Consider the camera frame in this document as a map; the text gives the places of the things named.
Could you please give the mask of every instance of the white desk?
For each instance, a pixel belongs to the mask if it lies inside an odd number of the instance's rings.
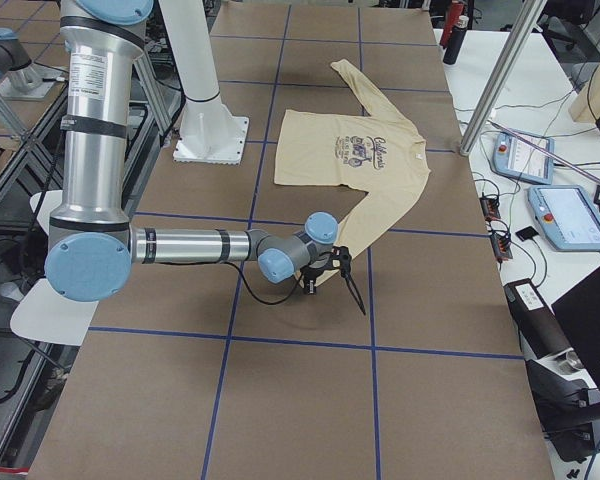
[[[445,65],[445,74],[456,109],[475,108],[506,38],[507,34],[501,32],[470,31],[467,33],[456,64]],[[533,34],[513,68],[505,88],[496,102],[496,107],[520,104],[542,105],[563,97],[571,89],[571,83],[542,37],[539,34]],[[506,127],[548,136],[571,134],[592,128],[592,124],[578,124],[571,120],[568,108],[575,97],[576,93],[571,93],[561,109],[562,102],[552,103],[543,108],[499,108],[495,121]],[[470,111],[457,111],[456,113],[460,121],[467,122],[471,118]],[[557,118],[547,131],[547,127],[556,114],[558,114]],[[491,155],[496,134],[484,134],[481,138],[484,150]],[[600,162],[600,133],[594,129],[576,136],[558,137],[555,139],[555,152],[572,163]],[[469,160],[472,170],[496,183],[502,193],[514,190],[513,181],[498,176],[490,170],[489,162],[483,154],[479,142],[473,148]],[[600,167],[595,168],[591,172],[600,177],[600,170],[597,169]],[[579,184],[591,195],[595,192],[593,182],[564,168],[555,169],[553,183],[555,185]],[[520,183],[520,186],[522,190],[517,195],[506,195],[500,199],[500,212],[504,221],[511,227],[511,232],[534,225],[526,195],[529,185]],[[478,182],[476,188],[479,193],[483,191],[483,188],[485,193],[495,193],[494,187],[484,182]],[[536,240],[548,262],[547,279],[539,288],[548,304],[553,303],[600,265],[600,253],[556,252],[543,238],[536,237]],[[532,242],[525,242],[523,246],[538,265],[538,273],[534,279],[537,283],[542,278],[544,271],[542,257]],[[503,284],[527,278],[533,272],[533,265],[529,258],[515,246],[512,248],[514,259],[504,262],[500,272]],[[580,469],[579,478],[583,478],[586,463],[582,465],[576,462],[564,463],[549,442],[547,442],[547,446],[556,479],[564,479],[571,469]],[[589,480],[600,480],[600,455],[596,458]]]

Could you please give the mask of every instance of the metal pole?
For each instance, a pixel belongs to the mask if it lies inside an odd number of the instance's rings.
[[[588,178],[589,180],[591,180],[592,182],[594,182],[596,185],[600,185],[600,178],[596,177],[595,175],[592,175],[591,173],[587,172],[586,170],[583,170],[582,168],[578,167],[577,165],[575,165],[575,164],[573,164],[571,162],[566,161],[564,158],[559,157],[555,153],[550,152],[549,150],[536,145],[535,143],[527,140],[526,138],[524,138],[523,136],[521,136],[519,133],[514,132],[513,130],[510,130],[510,129],[506,128],[506,127],[503,127],[502,125],[498,125],[496,122],[489,121],[489,123],[491,125],[493,125],[494,127],[496,127],[498,130],[502,130],[504,133],[506,133],[508,135],[511,135],[512,137],[517,138],[518,141],[520,141],[522,143],[526,143],[530,147],[535,148],[539,152],[542,152],[547,157],[553,158],[554,160],[558,161],[559,163],[561,163],[565,167],[569,167],[571,170],[574,170],[574,171],[578,172],[580,175],[582,175],[583,177]]]
[[[165,135],[171,123],[171,118],[169,117],[169,112],[164,102],[164,97],[158,88],[158,82],[155,79],[155,72],[151,62],[149,61],[149,56],[147,55],[146,50],[144,55],[136,59],[134,66],[136,67],[136,72],[138,72],[138,77],[140,77],[142,89],[147,96],[147,101],[149,102],[151,110],[153,111],[153,116],[158,124],[158,130],[160,130],[160,134]]]
[[[482,126],[489,117],[491,109],[498,99],[498,95],[500,95],[509,77],[509,73],[511,73],[518,56],[524,48],[527,37],[535,26],[538,17],[542,14],[546,3],[547,0],[527,0],[522,4],[522,10],[518,14],[509,38],[507,38],[507,42],[478,101],[478,105],[471,116],[467,130],[462,137],[459,150],[460,155],[469,155],[476,140],[478,140]]]
[[[4,101],[0,95],[0,121],[10,131],[12,135],[24,138],[27,133],[27,127],[24,126],[20,118],[13,112],[11,107]]]

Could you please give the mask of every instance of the chair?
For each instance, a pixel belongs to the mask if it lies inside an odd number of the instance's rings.
[[[538,24],[542,28],[543,38],[554,55],[557,54],[554,40],[567,42],[567,50],[573,49],[576,45],[576,40],[560,32],[551,30],[551,28],[549,28],[551,19],[557,18],[569,22],[572,25],[584,25],[593,18],[594,8],[595,0],[549,0],[547,2],[542,10],[542,15],[538,20]],[[505,25],[500,31],[504,32],[510,30],[511,27],[511,24]]]

